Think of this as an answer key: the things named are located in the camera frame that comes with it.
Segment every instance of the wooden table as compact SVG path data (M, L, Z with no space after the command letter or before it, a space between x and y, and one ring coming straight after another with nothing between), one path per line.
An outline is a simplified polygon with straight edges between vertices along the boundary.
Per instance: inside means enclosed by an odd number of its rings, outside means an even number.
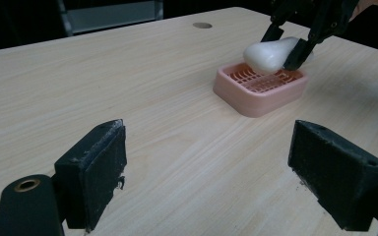
M93 235L358 235L337 226L287 157L296 119L378 156L378 50L330 37L302 67L301 98L246 118L213 93L214 79L269 24L229 8L0 50L0 194L52 175L91 128L121 118L125 189ZM309 32L283 28L283 37ZM373 220L360 235L377 233Z

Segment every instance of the table surface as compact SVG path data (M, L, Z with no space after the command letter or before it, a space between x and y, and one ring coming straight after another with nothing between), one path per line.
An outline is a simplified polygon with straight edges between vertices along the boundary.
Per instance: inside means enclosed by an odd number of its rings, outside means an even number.
M123 119L125 188L93 235L377 235L376 220L369 232L341 230L287 157L297 119L378 156L378 50L328 38L302 66L301 98L247 118L214 94L214 80L269 24L229 8L0 50L0 194L51 176L91 128Z

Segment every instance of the pink soap dish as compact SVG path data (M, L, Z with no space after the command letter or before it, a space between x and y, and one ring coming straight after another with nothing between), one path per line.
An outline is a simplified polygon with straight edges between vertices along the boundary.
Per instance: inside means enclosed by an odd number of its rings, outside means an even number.
M214 93L247 117L259 117L302 96L308 78L300 71L265 75L246 63L219 67Z

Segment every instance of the soap dish grate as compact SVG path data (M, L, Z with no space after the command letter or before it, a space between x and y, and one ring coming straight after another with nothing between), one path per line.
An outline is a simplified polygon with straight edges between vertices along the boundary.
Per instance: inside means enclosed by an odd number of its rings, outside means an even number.
M298 78L279 70L271 75L256 73L250 67L227 74L230 78L252 92L265 92L286 85Z

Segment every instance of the table hole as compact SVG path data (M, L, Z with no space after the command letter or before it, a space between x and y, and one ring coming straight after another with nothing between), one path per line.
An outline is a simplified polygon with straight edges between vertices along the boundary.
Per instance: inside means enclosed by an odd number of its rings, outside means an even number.
M199 29L210 29L213 27L213 25L209 23L194 23L193 26Z

